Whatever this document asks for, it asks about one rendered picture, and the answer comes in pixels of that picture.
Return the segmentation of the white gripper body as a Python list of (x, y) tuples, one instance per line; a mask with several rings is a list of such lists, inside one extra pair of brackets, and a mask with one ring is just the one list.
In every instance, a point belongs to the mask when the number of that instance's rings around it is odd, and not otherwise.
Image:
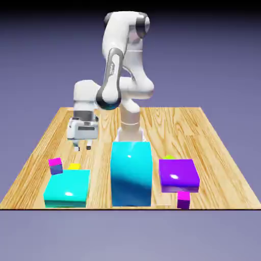
[(69, 140), (93, 140), (98, 138), (98, 123), (70, 119), (67, 127)]

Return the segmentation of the small magenta cube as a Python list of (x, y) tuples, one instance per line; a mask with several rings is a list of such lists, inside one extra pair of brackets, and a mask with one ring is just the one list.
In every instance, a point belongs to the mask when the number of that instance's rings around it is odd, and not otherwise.
[(190, 193), (177, 192), (177, 208), (188, 210), (190, 208)]
[(61, 158), (54, 158), (48, 160), (51, 175), (63, 173)]

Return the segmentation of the large cyan box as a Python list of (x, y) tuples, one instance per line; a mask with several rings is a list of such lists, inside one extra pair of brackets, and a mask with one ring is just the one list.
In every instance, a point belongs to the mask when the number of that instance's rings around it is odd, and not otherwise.
[(43, 193), (46, 208), (86, 207), (90, 170), (64, 170), (51, 176)]

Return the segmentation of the large blue box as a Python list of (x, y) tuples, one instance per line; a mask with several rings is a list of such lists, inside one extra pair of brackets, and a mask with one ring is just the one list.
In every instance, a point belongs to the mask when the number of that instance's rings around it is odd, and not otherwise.
[(153, 161), (149, 142), (113, 142), (112, 206), (151, 206)]

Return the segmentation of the large purple box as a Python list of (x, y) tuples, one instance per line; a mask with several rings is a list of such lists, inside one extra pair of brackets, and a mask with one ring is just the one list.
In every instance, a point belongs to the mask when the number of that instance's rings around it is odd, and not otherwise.
[(160, 159), (159, 176), (163, 193), (198, 193), (200, 178), (192, 159)]

